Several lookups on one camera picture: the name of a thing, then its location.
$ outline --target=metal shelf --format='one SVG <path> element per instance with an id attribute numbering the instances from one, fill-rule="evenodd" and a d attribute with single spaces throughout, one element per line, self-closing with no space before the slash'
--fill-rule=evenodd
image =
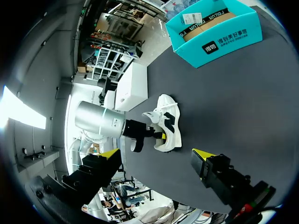
<path id="1" fill-rule="evenodd" d="M 111 54 L 115 54 L 115 56 L 114 56 L 113 60 L 108 60 L 108 58 Z M 120 63 L 116 62 L 119 59 L 120 56 L 128 56 L 130 58 L 130 61 L 128 63 L 124 63 L 121 66 Z M 116 73 L 116 75 L 115 75 L 116 80 L 115 81 L 117 81 L 119 79 L 119 77 L 125 72 L 128 65 L 133 61 L 133 59 L 137 59 L 137 57 L 131 56 L 126 51 L 121 52 L 121 51 L 118 51 L 118 50 L 101 47 L 99 49 L 99 53 L 97 55 L 96 63 L 94 65 L 90 65 L 91 67 L 93 67 L 93 72 L 92 72 L 91 79 L 92 80 L 98 80 L 99 78 L 102 78 L 103 71 L 106 70 L 107 71 L 107 77 L 110 77 L 112 72 L 115 72 Z M 96 77 L 96 74 L 95 74 L 96 69 L 101 69 L 99 78 Z"/>

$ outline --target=bottle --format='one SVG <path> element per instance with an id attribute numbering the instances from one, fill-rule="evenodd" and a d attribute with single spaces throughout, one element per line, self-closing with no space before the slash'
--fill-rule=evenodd
<path id="1" fill-rule="evenodd" d="M 190 6 L 190 0 L 182 0 L 182 3 L 185 8 L 188 8 Z"/>
<path id="2" fill-rule="evenodd" d="M 199 0 L 190 0 L 189 5 L 193 5 L 195 2 L 198 2 Z"/>
<path id="3" fill-rule="evenodd" d="M 185 9 L 185 7 L 182 4 L 173 3 L 173 5 L 173 10 L 177 13 L 180 13 Z"/>
<path id="4" fill-rule="evenodd" d="M 175 17 L 178 13 L 175 12 L 175 11 L 168 11 L 168 10 L 165 10 L 166 12 L 166 18 L 168 20 L 171 20 L 173 17 Z"/>

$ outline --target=white sneaker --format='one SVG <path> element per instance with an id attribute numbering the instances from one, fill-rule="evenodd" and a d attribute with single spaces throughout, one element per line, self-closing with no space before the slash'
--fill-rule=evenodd
<path id="1" fill-rule="evenodd" d="M 169 152 L 175 147 L 182 147 L 181 133 L 178 129 L 180 112 L 178 104 L 168 95 L 159 96 L 157 108 L 153 112 L 145 112 L 152 123 L 159 125 L 166 134 L 166 142 L 157 140 L 154 148 L 161 152 Z"/>

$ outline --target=shelving rack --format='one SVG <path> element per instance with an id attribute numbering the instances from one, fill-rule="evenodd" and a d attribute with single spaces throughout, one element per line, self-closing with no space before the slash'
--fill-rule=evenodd
<path id="1" fill-rule="evenodd" d="M 128 57 L 129 61 L 127 63 L 118 62 L 121 56 Z M 125 72 L 128 65 L 133 61 L 133 59 L 137 59 L 137 57 L 131 56 L 124 50 L 101 46 L 97 55 L 96 63 L 94 65 L 90 65 L 91 67 L 93 67 L 91 79 L 98 80 L 105 76 L 111 78 L 114 81 L 117 81 Z"/>

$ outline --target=person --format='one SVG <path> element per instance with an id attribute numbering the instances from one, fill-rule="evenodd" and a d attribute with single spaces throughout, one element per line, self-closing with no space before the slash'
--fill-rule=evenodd
<path id="1" fill-rule="evenodd" d="M 135 188 L 131 187 L 131 186 L 128 186 L 128 185 L 121 185 L 119 188 L 118 188 L 119 192 L 120 192 L 120 195 L 122 197 L 122 201 L 124 202 L 124 209 L 125 210 L 129 210 L 133 207 L 135 207 L 135 205 L 138 203 L 138 202 L 141 202 L 145 199 L 148 199 L 149 197 L 148 196 L 139 196 L 139 197 L 135 197 L 135 198 L 128 198 L 128 193 L 127 191 L 135 191 Z M 115 197 L 112 195 L 112 198 L 109 199 L 108 201 L 101 201 L 103 207 L 105 208 L 108 208 L 109 212 L 110 213 L 115 213 L 115 212 L 118 212 L 118 211 L 122 211 L 122 207 L 121 207 L 121 204 L 119 204 Z"/>

